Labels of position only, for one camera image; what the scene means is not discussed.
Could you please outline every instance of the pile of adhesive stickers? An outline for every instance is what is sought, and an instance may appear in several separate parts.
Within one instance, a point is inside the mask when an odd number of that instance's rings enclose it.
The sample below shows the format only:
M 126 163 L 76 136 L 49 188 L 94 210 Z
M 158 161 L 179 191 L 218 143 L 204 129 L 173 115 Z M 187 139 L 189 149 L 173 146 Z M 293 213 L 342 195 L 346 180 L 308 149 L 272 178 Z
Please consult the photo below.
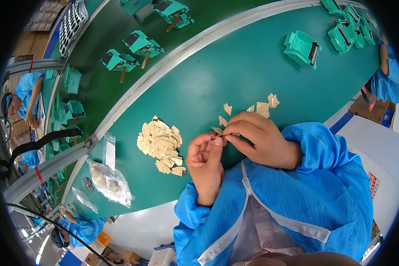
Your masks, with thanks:
M 157 116 L 154 116 L 149 124 L 143 124 L 142 132 L 137 137 L 139 150 L 145 155 L 157 158 L 155 165 L 165 174 L 187 175 L 186 168 L 181 166 L 183 159 L 176 151 L 181 144 L 182 137 L 179 130 L 175 126 L 170 128 Z
M 256 113 L 260 114 L 261 116 L 263 116 L 264 118 L 269 118 L 270 113 L 269 113 L 269 108 L 275 108 L 277 107 L 277 105 L 279 104 L 279 101 L 277 99 L 277 95 L 273 95 L 273 93 L 269 94 L 268 96 L 268 103 L 261 103 L 261 102 L 257 102 L 256 103 Z M 223 108 L 225 110 L 226 113 L 229 114 L 229 116 L 232 114 L 232 105 L 229 106 L 228 104 L 224 104 Z M 254 104 L 252 106 L 250 106 L 250 108 L 247 109 L 247 112 L 254 112 Z M 223 117 L 219 116 L 219 125 L 223 125 L 224 127 L 226 127 L 228 125 L 228 122 L 226 121 L 226 119 L 224 119 Z M 223 129 L 219 128 L 219 127 L 211 127 L 214 132 L 216 132 L 216 136 L 211 137 L 211 140 L 213 141 L 214 139 L 216 139 L 216 137 L 225 137 L 223 135 Z M 232 133 L 232 135 L 235 136 L 240 136 L 239 133 Z

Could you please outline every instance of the fingernail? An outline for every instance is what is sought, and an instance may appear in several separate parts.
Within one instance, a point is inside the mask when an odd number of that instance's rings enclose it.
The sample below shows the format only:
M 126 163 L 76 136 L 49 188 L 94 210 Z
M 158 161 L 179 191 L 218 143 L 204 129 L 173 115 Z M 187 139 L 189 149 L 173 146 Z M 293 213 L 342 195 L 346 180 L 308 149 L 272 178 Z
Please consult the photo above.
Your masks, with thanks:
M 216 146 L 222 146 L 223 145 L 223 140 L 221 137 L 217 137 L 214 139 L 214 145 Z

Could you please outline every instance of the white zipper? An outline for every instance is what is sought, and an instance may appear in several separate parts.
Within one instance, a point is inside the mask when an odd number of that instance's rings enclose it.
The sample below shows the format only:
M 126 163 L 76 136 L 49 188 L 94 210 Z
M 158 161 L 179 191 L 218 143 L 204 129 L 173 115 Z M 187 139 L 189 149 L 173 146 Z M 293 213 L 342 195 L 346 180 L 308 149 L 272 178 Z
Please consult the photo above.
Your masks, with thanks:
M 250 195 L 253 195 L 257 202 L 260 203 L 260 205 L 262 205 L 270 213 L 270 215 L 277 221 L 279 225 L 285 226 L 289 230 L 298 232 L 306 237 L 314 238 L 322 243 L 327 243 L 328 237 L 331 233 L 328 229 L 284 217 L 266 207 L 251 188 L 250 180 L 248 179 L 247 173 L 245 171 L 244 160 L 241 161 L 241 169 L 243 171 L 242 182 L 245 187 L 245 202 L 243 210 L 234 225 L 231 226 L 231 228 L 229 228 L 229 230 L 224 233 L 223 236 L 209 246 L 197 259 L 201 266 L 204 266 L 206 263 L 212 261 L 216 256 L 223 252 L 223 250 L 225 250 L 238 235 L 239 229 L 241 228 L 241 224 L 243 222 L 245 207 L 247 206 L 248 197 Z
M 251 188 L 250 181 L 245 173 L 244 160 L 241 161 L 241 168 L 243 170 L 243 184 L 245 186 L 245 202 L 243 210 L 239 215 L 238 219 L 235 221 L 234 225 L 229 228 L 229 230 L 223 234 L 219 239 L 217 239 L 211 246 L 209 246 L 197 259 L 201 266 L 212 261 L 218 254 L 223 252 L 231 243 L 234 241 L 235 237 L 238 235 L 241 224 L 243 223 L 244 211 L 247 207 L 248 197 L 252 194 L 253 189 Z

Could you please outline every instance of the hand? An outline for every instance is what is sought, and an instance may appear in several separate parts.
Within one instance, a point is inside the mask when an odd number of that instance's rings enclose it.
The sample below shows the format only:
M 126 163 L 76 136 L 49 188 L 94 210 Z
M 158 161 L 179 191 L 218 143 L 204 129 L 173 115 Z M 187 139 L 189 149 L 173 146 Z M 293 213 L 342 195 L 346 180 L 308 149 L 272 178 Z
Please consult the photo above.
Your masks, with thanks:
M 25 124 L 31 126 L 33 120 L 34 120 L 34 117 L 33 117 L 33 106 L 30 105 L 30 106 L 27 108 L 27 113 L 26 113 L 26 115 L 25 115 Z
M 186 156 L 186 166 L 198 192 L 197 204 L 201 206 L 214 204 L 224 176 L 220 158 L 227 141 L 220 137 L 211 141 L 215 135 L 208 132 L 191 140 Z
M 388 44 L 389 44 L 388 39 L 387 39 L 386 35 L 382 31 L 380 32 L 380 36 L 381 36 L 381 40 L 384 42 L 384 44 L 386 46 L 388 46 Z
M 230 135 L 240 133 L 254 145 Z M 300 143 L 287 141 L 272 120 L 255 112 L 241 112 L 229 120 L 225 139 L 253 162 L 282 169 L 294 169 L 302 162 Z
M 67 218 L 68 221 L 71 223 L 76 223 L 76 219 L 72 216 L 72 214 L 69 211 L 64 211 L 64 216 Z
M 32 128 L 32 130 L 37 130 L 37 128 L 39 127 L 39 123 L 38 123 L 37 119 L 35 119 L 35 118 L 33 118 L 30 123 L 27 123 L 26 121 L 25 121 L 25 123 L 27 125 L 29 125 Z

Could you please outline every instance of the white floor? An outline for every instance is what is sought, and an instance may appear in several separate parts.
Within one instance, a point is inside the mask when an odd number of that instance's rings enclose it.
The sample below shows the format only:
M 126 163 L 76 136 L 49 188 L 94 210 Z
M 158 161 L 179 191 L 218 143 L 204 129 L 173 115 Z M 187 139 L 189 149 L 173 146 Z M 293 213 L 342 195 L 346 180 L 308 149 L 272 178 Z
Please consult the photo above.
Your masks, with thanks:
M 176 202 L 120 215 L 114 224 L 106 223 L 103 231 L 111 237 L 109 246 L 117 253 L 129 250 L 149 260 L 154 247 L 173 242 L 173 228 L 179 224 Z

